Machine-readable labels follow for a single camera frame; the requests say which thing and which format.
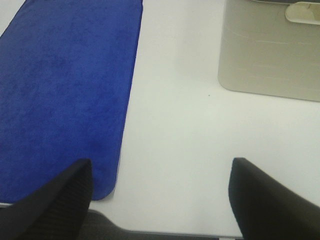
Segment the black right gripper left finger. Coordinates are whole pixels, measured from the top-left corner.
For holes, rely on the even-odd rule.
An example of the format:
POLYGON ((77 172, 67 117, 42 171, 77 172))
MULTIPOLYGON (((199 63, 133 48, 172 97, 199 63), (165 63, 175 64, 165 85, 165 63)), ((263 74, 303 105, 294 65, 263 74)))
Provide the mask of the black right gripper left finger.
POLYGON ((2 240, 75 240, 93 195, 92 163, 79 159, 0 211, 2 240))

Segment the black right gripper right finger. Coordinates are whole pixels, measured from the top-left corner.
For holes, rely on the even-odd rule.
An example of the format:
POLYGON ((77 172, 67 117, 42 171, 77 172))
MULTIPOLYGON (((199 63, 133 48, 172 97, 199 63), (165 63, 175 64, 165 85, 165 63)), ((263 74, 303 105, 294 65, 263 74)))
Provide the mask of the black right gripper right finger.
POLYGON ((232 212, 245 240, 318 240, 319 206, 294 193, 246 158, 232 161, 232 212))

